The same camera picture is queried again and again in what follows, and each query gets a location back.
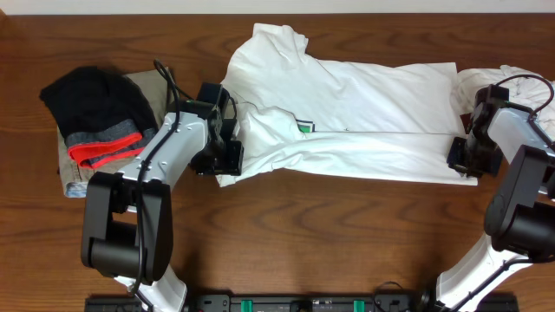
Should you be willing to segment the white printed t-shirt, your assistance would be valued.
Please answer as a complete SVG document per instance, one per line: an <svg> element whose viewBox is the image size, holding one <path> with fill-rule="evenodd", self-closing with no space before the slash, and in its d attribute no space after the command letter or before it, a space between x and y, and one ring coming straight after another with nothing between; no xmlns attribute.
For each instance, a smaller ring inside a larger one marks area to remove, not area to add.
<svg viewBox="0 0 555 312"><path fill-rule="evenodd" d="M319 60L292 27L257 23L223 81L238 107L242 179L277 169L476 185L447 165L463 132L452 62Z"/></svg>

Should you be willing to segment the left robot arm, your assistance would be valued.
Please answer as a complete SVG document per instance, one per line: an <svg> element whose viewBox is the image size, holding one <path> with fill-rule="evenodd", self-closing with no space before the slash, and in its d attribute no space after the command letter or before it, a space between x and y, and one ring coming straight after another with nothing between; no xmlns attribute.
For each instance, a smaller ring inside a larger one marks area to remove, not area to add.
<svg viewBox="0 0 555 312"><path fill-rule="evenodd" d="M182 311L187 286L174 273L172 190L186 168L198 175L242 172L236 105L220 84L203 83L194 100L174 111L146 148L115 173L88 182L81 258L85 266L123 284L128 296L90 297L87 311Z"/></svg>

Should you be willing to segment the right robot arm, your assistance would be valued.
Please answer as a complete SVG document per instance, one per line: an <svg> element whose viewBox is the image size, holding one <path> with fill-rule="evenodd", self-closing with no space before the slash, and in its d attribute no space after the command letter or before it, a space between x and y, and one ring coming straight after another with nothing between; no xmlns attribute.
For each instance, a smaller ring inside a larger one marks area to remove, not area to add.
<svg viewBox="0 0 555 312"><path fill-rule="evenodd" d="M480 89L467 137L454 138L447 164L464 177L496 176L509 167L486 208L484 232L451 269L442 272L426 311L475 311L510 275L554 260L554 144L536 123L534 111L510 102L499 84Z"/></svg>

